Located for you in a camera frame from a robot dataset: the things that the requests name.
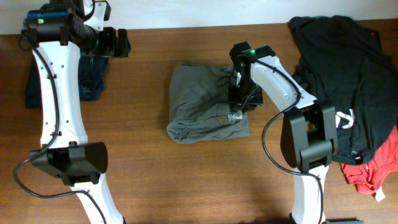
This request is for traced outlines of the grey shorts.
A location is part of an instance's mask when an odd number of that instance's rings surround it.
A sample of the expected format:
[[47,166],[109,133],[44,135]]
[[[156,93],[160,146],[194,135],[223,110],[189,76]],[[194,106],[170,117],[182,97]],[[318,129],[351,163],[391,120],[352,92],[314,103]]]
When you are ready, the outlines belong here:
[[233,111],[228,85],[221,81],[231,67],[181,64],[174,68],[169,86],[167,134],[180,144],[250,136],[248,116]]

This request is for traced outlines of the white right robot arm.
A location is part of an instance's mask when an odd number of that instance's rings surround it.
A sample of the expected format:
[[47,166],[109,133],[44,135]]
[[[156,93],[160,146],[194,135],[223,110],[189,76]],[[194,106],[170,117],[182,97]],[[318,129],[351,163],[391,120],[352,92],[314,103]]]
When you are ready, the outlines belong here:
[[335,108],[307,93],[284,69],[276,56],[232,57],[236,84],[231,89],[234,109],[248,112],[262,105],[266,93],[279,112],[264,126],[282,118],[280,149],[288,167],[280,165],[263,142],[269,160],[294,177],[294,205],[290,223],[325,223],[324,184],[332,156],[337,152]]

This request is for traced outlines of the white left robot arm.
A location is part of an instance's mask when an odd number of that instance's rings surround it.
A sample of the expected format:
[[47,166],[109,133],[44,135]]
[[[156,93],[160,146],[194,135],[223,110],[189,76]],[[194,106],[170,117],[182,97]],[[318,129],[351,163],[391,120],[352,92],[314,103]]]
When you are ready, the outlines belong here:
[[110,14],[106,1],[50,1],[27,14],[22,30],[39,70],[43,110],[41,150],[31,152],[31,164],[69,186],[92,223],[125,221],[106,181],[107,148],[88,140],[78,85],[82,57],[130,52],[127,32],[104,26]]

